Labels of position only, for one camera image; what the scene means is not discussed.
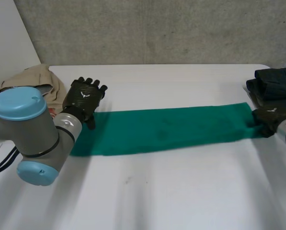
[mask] light blue joint cap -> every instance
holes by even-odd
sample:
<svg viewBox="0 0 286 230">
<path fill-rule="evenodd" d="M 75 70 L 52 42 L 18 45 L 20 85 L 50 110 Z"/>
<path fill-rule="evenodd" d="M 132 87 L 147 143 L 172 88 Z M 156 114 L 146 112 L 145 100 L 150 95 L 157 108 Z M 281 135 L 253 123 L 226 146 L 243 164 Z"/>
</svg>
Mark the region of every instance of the light blue joint cap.
<svg viewBox="0 0 286 230">
<path fill-rule="evenodd" d="M 24 121 L 41 115 L 47 108 L 41 92 L 33 87 L 17 87 L 0 93 L 0 118 Z"/>
<path fill-rule="evenodd" d="M 59 172 L 36 161 L 22 161 L 17 166 L 17 175 L 29 184 L 48 186 L 55 181 Z"/>
</svg>

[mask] white wall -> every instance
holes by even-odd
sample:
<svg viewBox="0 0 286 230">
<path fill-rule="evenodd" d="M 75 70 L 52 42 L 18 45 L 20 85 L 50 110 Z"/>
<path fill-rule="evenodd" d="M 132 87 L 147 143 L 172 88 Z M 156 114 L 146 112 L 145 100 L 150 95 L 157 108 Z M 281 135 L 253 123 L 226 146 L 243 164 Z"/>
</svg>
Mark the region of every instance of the white wall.
<svg viewBox="0 0 286 230">
<path fill-rule="evenodd" d="M 13 0 L 0 0 L 0 81 L 40 64 Z"/>
</svg>

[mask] folded dark jacket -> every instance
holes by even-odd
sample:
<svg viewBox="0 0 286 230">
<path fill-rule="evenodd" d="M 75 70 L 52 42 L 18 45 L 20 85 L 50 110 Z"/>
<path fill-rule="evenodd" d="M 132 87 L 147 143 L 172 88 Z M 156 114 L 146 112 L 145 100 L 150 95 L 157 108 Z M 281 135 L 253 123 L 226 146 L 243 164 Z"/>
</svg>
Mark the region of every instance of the folded dark jacket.
<svg viewBox="0 0 286 230">
<path fill-rule="evenodd" d="M 286 68 L 257 70 L 246 84 L 262 105 L 286 107 Z"/>
</svg>

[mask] white table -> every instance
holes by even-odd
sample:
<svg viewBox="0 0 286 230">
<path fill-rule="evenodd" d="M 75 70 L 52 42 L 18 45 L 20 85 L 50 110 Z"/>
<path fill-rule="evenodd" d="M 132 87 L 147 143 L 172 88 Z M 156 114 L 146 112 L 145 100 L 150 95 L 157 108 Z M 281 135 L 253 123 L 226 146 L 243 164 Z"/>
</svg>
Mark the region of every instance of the white table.
<svg viewBox="0 0 286 230">
<path fill-rule="evenodd" d="M 52 66 L 70 87 L 109 89 L 98 111 L 223 105 L 251 100 L 263 65 Z M 5 142 L 0 161 L 13 147 Z M 286 229 L 286 146 L 276 137 L 149 154 L 69 157 L 52 186 L 0 174 L 0 230 Z"/>
</svg>

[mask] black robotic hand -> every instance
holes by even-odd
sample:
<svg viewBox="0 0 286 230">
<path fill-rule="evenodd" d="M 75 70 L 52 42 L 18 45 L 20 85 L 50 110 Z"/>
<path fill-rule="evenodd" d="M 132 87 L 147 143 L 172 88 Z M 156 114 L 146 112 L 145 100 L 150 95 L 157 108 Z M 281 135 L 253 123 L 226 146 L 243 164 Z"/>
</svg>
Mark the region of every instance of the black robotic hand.
<svg viewBox="0 0 286 230">
<path fill-rule="evenodd" d="M 252 112 L 257 124 L 263 124 L 262 135 L 272 136 L 281 122 L 286 120 L 286 109 L 280 106 L 264 106 Z"/>
<path fill-rule="evenodd" d="M 74 115 L 81 123 L 85 122 L 89 129 L 95 128 L 93 113 L 108 89 L 106 85 L 99 88 L 99 80 L 92 82 L 91 78 L 84 80 L 83 77 L 74 80 L 63 101 L 62 111 Z"/>
</svg>

